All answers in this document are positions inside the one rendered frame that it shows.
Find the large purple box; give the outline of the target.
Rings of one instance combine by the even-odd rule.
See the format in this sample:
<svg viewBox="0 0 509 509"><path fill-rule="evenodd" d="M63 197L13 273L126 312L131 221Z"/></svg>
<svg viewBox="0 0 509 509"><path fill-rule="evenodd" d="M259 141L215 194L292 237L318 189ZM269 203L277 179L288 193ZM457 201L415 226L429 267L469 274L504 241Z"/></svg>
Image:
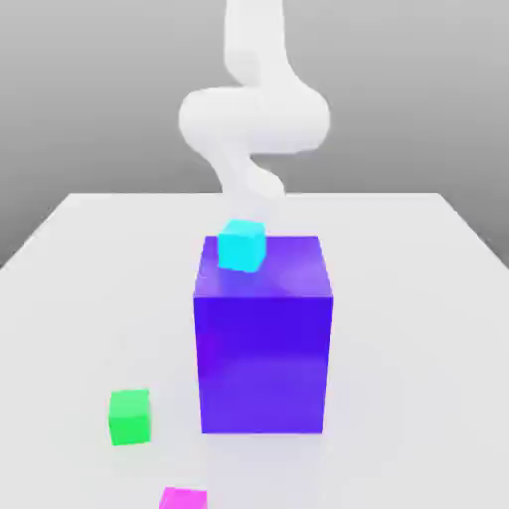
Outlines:
<svg viewBox="0 0 509 509"><path fill-rule="evenodd" d="M204 433L323 430L333 292L316 237L270 237L258 271L218 266L206 237L193 295Z"/></svg>

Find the small cyan cube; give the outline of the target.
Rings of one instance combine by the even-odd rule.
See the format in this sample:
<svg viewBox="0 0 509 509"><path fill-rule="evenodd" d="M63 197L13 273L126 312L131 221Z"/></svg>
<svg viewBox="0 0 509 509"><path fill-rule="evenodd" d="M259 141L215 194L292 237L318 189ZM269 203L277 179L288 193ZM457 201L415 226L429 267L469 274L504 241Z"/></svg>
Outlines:
<svg viewBox="0 0 509 509"><path fill-rule="evenodd" d="M231 220L218 234L218 264L220 268L256 272L265 255L264 223Z"/></svg>

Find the small magenta cube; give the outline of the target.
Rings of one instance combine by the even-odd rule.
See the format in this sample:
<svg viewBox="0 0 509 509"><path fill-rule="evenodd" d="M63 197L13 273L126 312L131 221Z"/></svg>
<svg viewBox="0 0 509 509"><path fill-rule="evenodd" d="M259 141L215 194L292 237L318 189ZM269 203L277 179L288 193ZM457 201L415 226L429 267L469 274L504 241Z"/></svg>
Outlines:
<svg viewBox="0 0 509 509"><path fill-rule="evenodd" d="M207 509L207 492L198 489L166 487L163 490L159 509Z"/></svg>

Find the small green cube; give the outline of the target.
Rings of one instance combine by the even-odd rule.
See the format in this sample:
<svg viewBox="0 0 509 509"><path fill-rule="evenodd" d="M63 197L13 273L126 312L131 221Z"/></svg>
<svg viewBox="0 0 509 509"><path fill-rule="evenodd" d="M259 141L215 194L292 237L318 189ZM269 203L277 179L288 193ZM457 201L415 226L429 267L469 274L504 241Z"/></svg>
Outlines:
<svg viewBox="0 0 509 509"><path fill-rule="evenodd" d="M108 427L113 445L146 443L151 440L149 390L120 390L110 395Z"/></svg>

